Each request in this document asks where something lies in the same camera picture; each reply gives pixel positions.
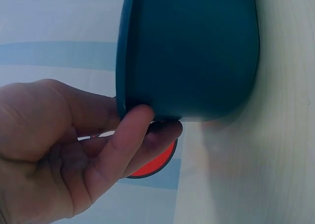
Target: white surface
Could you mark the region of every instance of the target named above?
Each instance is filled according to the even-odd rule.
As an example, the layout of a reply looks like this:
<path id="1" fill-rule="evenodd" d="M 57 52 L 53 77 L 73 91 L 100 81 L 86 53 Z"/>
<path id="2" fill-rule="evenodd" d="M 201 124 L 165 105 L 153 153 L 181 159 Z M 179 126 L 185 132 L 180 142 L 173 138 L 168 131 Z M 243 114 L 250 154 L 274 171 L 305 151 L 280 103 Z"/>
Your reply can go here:
<path id="1" fill-rule="evenodd" d="M 176 224 L 315 223 L 315 0 L 257 0 L 261 60 L 238 119 L 187 126 Z"/>

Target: teal container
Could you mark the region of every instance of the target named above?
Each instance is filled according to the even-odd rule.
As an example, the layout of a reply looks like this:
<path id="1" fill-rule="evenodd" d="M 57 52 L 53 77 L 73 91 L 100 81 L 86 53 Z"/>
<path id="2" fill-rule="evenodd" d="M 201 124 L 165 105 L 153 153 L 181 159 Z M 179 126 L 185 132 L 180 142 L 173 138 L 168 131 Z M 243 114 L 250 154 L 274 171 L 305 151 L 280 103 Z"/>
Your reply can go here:
<path id="1" fill-rule="evenodd" d="M 259 55 L 254 0 L 125 0 L 116 65 L 120 116 L 209 121 L 249 96 Z"/>

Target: hand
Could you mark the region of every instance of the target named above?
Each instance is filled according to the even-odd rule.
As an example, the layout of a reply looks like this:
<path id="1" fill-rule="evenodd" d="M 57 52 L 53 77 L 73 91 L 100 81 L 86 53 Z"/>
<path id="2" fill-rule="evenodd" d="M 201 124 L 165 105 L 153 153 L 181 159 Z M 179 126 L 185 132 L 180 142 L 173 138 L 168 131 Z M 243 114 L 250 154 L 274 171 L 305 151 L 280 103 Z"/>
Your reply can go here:
<path id="1" fill-rule="evenodd" d="M 114 98 L 54 80 L 0 88 L 0 223 L 45 224 L 88 209 L 180 136 L 179 122 L 150 125 L 153 117 L 140 105 L 120 122 Z"/>

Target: light blue stripe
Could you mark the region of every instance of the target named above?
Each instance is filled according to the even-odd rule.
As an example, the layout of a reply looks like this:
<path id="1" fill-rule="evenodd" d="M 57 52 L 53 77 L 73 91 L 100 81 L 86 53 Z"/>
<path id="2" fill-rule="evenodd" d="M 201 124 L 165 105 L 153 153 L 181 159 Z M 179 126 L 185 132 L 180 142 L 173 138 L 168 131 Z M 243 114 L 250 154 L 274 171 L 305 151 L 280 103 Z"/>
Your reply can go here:
<path id="1" fill-rule="evenodd" d="M 0 45 L 0 65 L 44 65 L 115 71 L 117 43 L 44 41 Z"/>
<path id="2" fill-rule="evenodd" d="M 122 179 L 119 183 L 152 188 L 177 190 L 181 159 L 172 159 L 160 172 L 143 179 Z"/>

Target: red circular object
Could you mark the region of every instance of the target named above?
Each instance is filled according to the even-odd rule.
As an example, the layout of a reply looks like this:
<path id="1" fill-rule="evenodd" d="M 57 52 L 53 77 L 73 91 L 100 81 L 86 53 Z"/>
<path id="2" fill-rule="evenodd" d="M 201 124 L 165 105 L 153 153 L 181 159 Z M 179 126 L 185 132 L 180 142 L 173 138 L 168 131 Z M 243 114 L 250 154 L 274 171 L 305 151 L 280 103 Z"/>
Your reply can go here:
<path id="1" fill-rule="evenodd" d="M 162 154 L 153 159 L 151 162 L 144 165 L 142 168 L 134 172 L 128 178 L 140 179 L 148 176 L 152 176 L 161 171 L 168 162 L 172 159 L 177 146 L 177 140 L 174 141 Z"/>

